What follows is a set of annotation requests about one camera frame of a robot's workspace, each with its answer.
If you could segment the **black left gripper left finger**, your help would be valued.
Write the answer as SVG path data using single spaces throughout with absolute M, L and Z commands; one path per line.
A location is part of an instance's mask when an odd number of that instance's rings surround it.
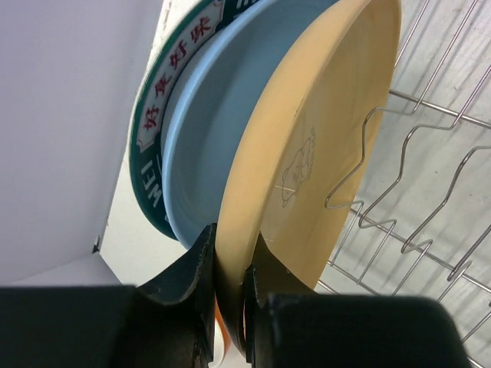
M 4 287 L 3 367 L 205 367 L 213 358 L 216 226 L 147 283 Z

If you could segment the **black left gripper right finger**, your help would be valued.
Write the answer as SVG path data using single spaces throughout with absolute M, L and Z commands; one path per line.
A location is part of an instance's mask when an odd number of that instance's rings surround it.
M 318 294 L 256 242 L 245 276 L 254 367 L 468 367 L 446 310 L 424 297 Z

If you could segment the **orange bowl white inside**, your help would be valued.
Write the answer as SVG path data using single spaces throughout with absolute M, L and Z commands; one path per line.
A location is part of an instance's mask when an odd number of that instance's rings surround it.
M 220 367 L 229 351 L 230 346 L 231 339 L 219 311 L 218 303 L 216 302 L 213 361 L 209 364 L 209 367 Z

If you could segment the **yellow plate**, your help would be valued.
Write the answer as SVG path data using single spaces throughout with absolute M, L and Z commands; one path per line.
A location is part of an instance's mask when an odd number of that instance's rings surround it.
M 313 288 L 343 229 L 387 102 L 398 1 L 338 1 L 300 35 L 269 79 L 226 182 L 215 250 L 220 313 L 246 349 L 244 277 L 259 237 Z

